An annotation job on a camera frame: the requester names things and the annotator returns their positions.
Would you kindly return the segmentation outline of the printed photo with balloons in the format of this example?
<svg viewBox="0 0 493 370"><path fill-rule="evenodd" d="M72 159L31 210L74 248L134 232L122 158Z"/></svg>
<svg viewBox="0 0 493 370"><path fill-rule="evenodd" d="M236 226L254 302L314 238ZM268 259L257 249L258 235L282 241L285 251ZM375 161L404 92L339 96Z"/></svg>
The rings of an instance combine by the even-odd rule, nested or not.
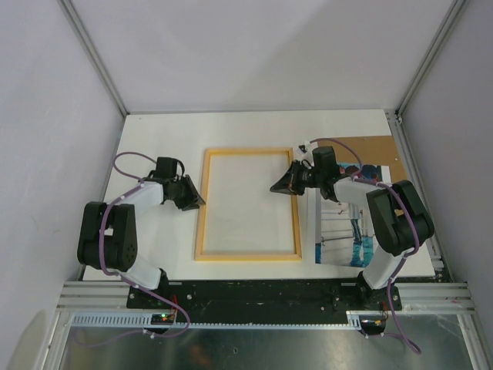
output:
<svg viewBox="0 0 493 370"><path fill-rule="evenodd" d="M316 194L315 262L366 267L377 247L367 210L351 203L325 200Z"/></svg>

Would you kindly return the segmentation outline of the brown cardboard backing board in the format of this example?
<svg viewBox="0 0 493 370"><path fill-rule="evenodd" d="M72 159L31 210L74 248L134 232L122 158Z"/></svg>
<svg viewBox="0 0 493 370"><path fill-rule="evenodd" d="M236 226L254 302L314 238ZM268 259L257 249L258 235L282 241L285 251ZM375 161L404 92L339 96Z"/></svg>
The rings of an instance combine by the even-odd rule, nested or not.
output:
<svg viewBox="0 0 493 370"><path fill-rule="evenodd" d="M337 162L343 167L356 166L359 162L343 144L350 147L361 159L363 169L359 177L395 183L407 179L404 164L392 136L356 136L317 142L319 147L332 146Z"/></svg>

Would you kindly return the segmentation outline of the yellow wooden picture frame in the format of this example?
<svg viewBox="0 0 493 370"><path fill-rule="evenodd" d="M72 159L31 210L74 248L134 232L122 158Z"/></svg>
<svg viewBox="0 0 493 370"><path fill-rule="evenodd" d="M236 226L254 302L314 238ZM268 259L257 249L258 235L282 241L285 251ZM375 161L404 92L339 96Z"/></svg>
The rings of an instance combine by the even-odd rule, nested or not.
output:
<svg viewBox="0 0 493 370"><path fill-rule="evenodd" d="M301 260L297 197L270 192L292 161L288 147L205 150L197 261Z"/></svg>

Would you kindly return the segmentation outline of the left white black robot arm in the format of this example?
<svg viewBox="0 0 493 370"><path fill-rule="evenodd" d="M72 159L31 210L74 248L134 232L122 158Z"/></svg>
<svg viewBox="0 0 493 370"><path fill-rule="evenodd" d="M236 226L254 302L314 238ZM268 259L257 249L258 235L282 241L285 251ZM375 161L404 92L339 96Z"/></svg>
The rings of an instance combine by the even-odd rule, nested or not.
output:
<svg viewBox="0 0 493 370"><path fill-rule="evenodd" d="M163 269L149 263L138 250L137 219L147 211L171 201L181 211L205 204L181 160L158 157L145 177L115 200L85 205L79 234L80 264L122 278L134 288L145 288L144 300L154 308L170 299Z"/></svg>

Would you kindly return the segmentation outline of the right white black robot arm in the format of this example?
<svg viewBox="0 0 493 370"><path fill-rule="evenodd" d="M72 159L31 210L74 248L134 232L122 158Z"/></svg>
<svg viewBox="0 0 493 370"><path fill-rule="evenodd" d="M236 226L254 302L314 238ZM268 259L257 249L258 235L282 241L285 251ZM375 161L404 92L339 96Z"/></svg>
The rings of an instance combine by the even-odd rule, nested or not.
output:
<svg viewBox="0 0 493 370"><path fill-rule="evenodd" d="M405 261L434 235L434 224L414 184L367 180L359 172L341 173L332 146L307 149L312 160L293 160L270 192L302 196L307 188L318 189L325 200L358 207L370 220L371 239L377 250L357 276L355 299L364 309L391 296L391 285Z"/></svg>

